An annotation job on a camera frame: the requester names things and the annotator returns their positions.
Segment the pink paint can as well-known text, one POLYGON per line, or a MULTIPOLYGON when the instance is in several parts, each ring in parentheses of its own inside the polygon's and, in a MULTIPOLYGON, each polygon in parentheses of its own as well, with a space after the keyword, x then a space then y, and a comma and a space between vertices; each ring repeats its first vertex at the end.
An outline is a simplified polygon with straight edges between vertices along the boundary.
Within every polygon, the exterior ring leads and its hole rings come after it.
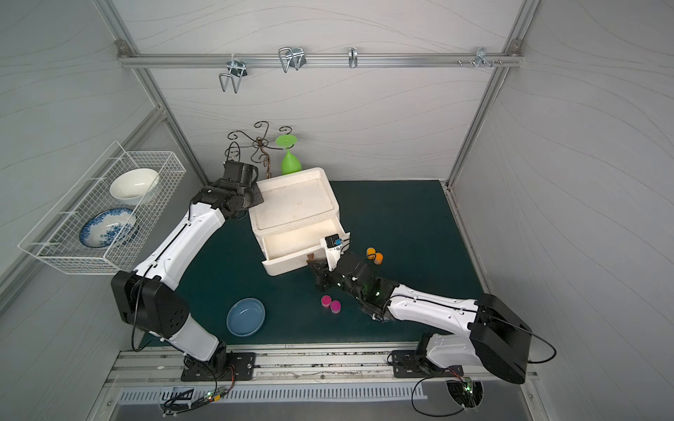
POLYGON ((321 298, 321 305, 324 308, 329 308, 332 303, 332 298, 331 296, 325 295, 321 298))
POLYGON ((330 303, 330 310, 333 314, 339 314, 342 310, 342 304, 337 300, 333 300, 330 303))

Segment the white three-drawer cabinet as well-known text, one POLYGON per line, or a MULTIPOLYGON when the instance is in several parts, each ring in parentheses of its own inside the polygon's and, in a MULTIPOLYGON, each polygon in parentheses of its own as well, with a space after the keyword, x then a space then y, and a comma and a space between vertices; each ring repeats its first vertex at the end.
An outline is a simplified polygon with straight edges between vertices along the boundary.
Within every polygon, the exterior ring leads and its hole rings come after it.
POLYGON ((254 236, 287 232, 338 219, 340 206, 322 168, 258 182, 263 203, 249 209, 254 236))

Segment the drawer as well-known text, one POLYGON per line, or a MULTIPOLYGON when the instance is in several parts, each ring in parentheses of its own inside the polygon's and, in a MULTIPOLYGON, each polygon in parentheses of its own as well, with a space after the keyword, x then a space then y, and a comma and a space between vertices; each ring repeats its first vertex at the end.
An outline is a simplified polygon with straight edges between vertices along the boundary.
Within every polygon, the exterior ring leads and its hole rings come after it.
POLYGON ((263 266, 270 276, 278 276, 307 265, 309 257, 325 259, 326 253, 321 240, 337 234, 347 240, 350 233, 344 231, 338 219, 327 219, 310 226, 267 236, 257 236, 263 251, 263 266))

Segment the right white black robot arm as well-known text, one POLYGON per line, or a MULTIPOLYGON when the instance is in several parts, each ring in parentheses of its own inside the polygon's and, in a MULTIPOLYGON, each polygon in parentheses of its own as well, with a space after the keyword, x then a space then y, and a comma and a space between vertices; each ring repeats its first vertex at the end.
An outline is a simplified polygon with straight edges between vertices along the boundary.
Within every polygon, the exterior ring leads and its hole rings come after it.
POLYGON ((441 330, 419 341, 414 358, 422 371, 481 366, 503 381, 525 382, 532 333, 496 296, 457 299, 424 293, 375 275, 370 264, 352 253, 338 260, 311 258, 307 265, 320 289, 344 291, 377 322, 414 322, 441 330))

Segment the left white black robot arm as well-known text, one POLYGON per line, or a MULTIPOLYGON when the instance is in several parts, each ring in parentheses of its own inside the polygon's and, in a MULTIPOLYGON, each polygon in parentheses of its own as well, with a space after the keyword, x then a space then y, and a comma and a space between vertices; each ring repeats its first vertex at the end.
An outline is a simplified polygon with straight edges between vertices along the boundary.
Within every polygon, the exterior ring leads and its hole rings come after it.
POLYGON ((228 219, 263 203, 258 177, 257 166, 226 161, 223 177, 198 191, 158 249, 134 270, 112 278, 123 322, 168 342, 213 376, 228 370, 226 345, 191 316, 177 288, 198 252, 228 219))

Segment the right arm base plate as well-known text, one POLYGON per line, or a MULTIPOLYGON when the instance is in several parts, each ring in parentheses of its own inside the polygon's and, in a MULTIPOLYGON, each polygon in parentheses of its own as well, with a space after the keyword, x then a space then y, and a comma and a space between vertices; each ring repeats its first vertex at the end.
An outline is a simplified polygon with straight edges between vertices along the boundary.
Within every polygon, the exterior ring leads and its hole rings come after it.
POLYGON ((393 376, 397 379, 464 377, 461 365, 438 368, 426 358, 418 358, 412 350, 391 351, 386 358, 386 362, 392 367, 393 376))

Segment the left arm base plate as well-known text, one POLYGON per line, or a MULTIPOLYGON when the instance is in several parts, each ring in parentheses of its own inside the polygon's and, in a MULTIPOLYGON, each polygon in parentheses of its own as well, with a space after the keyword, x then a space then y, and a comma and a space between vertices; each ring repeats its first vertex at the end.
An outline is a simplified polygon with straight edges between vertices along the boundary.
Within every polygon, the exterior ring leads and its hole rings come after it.
POLYGON ((182 382, 209 382, 232 380, 235 382, 253 379, 256 367, 255 353, 225 352, 214 354, 209 361, 198 361, 191 356, 184 358, 182 382))

